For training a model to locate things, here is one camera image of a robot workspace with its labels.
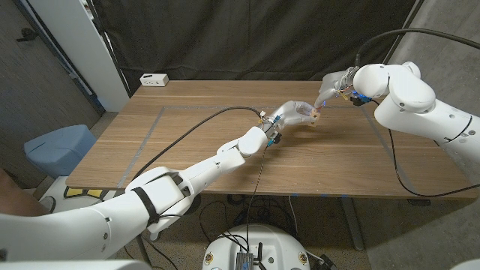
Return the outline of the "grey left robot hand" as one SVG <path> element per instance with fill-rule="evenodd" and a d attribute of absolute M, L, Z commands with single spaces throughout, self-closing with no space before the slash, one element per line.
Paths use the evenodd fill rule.
<path fill-rule="evenodd" d="M 317 121 L 317 118 L 311 115 L 313 110 L 315 108 L 309 103 L 289 100 L 278 107 L 267 119 L 273 122 L 279 116 L 280 119 L 276 122 L 279 130 L 290 125 L 309 125 Z"/>

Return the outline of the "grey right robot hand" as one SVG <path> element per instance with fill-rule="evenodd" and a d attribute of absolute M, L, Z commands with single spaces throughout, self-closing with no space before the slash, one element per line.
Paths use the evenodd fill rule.
<path fill-rule="evenodd" d="M 341 94 L 348 95 L 354 91 L 353 79 L 359 67 L 349 67 L 344 71 L 328 73 L 322 78 L 319 95 L 314 106 L 320 108 L 330 98 L 338 97 Z"/>

